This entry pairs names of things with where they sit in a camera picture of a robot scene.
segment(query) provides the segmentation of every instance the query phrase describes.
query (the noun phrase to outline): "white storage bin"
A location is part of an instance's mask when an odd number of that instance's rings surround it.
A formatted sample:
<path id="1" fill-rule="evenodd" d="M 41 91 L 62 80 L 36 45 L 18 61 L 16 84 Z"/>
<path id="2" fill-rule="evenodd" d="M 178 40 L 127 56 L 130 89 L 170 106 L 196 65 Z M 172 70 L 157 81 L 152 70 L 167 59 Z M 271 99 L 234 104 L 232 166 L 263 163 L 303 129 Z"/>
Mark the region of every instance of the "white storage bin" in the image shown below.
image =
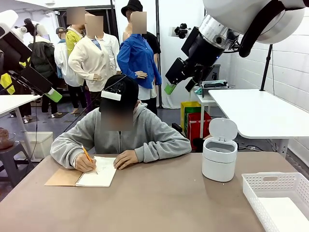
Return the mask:
<path id="1" fill-rule="evenodd" d="M 290 198 L 309 220 L 309 181 L 302 174 L 257 173 L 243 174 L 242 177 L 243 193 L 267 232 L 280 230 L 259 198 Z"/>
<path id="2" fill-rule="evenodd" d="M 27 132 L 28 138 L 30 141 L 31 154 L 28 154 L 31 157 L 34 146 L 35 146 L 35 132 Z M 52 132 L 38 132 L 37 133 L 37 145 L 35 146 L 35 150 L 33 156 L 35 158 L 45 158 L 50 155 L 50 148 L 52 146 L 54 139 Z M 27 147 L 25 145 L 25 141 L 20 141 L 27 151 Z"/>

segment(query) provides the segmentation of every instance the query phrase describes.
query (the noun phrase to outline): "gray stool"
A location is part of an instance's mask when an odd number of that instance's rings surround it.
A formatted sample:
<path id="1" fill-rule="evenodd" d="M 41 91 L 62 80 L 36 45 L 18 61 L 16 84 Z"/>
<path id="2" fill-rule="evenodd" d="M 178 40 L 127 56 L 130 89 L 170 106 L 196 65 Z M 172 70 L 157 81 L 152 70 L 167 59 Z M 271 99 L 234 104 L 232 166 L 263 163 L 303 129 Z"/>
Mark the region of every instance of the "gray stool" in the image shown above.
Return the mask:
<path id="1" fill-rule="evenodd" d="M 25 160 L 19 162 L 14 159 L 14 156 L 19 152 L 24 153 L 28 159 L 26 162 Z M 0 150 L 0 161 L 2 161 L 3 164 L 2 170 L 5 169 L 8 175 L 7 177 L 0 177 L 0 181 L 10 181 L 13 187 L 15 187 L 22 180 L 22 178 L 26 175 L 26 172 L 30 172 L 34 168 L 27 152 L 19 142 L 15 142 L 12 147 L 6 150 Z M 27 166 L 22 170 L 19 170 L 17 167 L 18 164 L 27 164 Z"/>

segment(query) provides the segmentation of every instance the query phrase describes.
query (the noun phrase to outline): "notebook page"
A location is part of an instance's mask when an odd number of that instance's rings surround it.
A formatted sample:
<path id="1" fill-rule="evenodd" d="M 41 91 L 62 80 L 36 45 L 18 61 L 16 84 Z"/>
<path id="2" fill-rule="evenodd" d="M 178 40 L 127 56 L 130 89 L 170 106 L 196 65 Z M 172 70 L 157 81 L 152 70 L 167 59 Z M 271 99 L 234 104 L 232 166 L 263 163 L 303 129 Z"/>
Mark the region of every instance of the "notebook page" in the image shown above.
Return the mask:
<path id="1" fill-rule="evenodd" d="M 288 198 L 259 198 L 280 232 L 308 232 L 309 221 Z"/>
<path id="2" fill-rule="evenodd" d="M 113 162 L 116 158 L 94 157 L 97 163 L 97 172 L 84 173 L 76 186 L 85 187 L 109 187 L 115 175 L 116 169 Z"/>

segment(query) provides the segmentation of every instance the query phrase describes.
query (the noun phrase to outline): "gray jacket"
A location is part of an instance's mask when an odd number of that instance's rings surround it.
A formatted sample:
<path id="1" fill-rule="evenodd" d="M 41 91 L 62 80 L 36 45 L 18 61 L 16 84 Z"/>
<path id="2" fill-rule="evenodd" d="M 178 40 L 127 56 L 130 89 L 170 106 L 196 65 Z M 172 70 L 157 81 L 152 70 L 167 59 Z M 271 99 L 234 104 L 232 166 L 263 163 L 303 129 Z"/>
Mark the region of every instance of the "gray jacket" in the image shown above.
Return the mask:
<path id="1" fill-rule="evenodd" d="M 177 157 L 191 152 L 190 141 L 162 122 L 140 103 L 133 116 L 133 130 L 103 130 L 98 109 L 87 114 L 74 128 L 52 144 L 52 157 L 65 168 L 73 168 L 76 156 L 95 147 L 97 154 L 120 154 L 135 150 L 139 162 Z"/>

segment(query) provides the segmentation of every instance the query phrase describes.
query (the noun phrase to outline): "white table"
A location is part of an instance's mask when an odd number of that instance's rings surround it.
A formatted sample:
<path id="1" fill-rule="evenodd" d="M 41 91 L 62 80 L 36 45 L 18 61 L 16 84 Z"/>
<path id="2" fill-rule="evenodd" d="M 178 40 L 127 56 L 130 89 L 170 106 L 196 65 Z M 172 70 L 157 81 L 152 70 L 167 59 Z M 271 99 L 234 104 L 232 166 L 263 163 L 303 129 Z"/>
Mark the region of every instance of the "white table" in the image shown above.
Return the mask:
<path id="1" fill-rule="evenodd" d="M 195 92 L 194 94 L 197 97 L 197 101 L 198 103 L 201 104 L 202 109 L 201 109 L 201 128 L 200 128 L 200 138 L 204 138 L 203 137 L 203 129 L 204 129 L 204 112 L 205 112 L 205 106 L 208 107 L 207 113 L 209 115 L 211 115 L 211 107 L 212 106 L 217 106 L 217 103 L 214 99 L 211 98 L 211 96 L 209 96 L 209 99 L 203 99 L 202 95 L 197 95 Z"/>
<path id="2" fill-rule="evenodd" d="M 309 138 L 309 113 L 258 89 L 211 90 L 224 114 L 234 121 L 241 136 L 272 139 L 283 156 L 289 139 Z"/>
<path id="3" fill-rule="evenodd" d="M 0 95 L 0 115 L 8 113 L 12 110 L 15 110 L 16 116 L 18 119 L 19 126 L 21 128 L 21 132 L 25 139 L 25 144 L 27 148 L 28 155 L 31 156 L 32 150 L 30 148 L 30 141 L 28 138 L 27 130 L 24 125 L 24 121 L 20 115 L 19 106 L 34 101 L 41 96 L 33 96 L 33 95 Z M 32 161 L 37 161 L 34 156 L 32 156 Z"/>

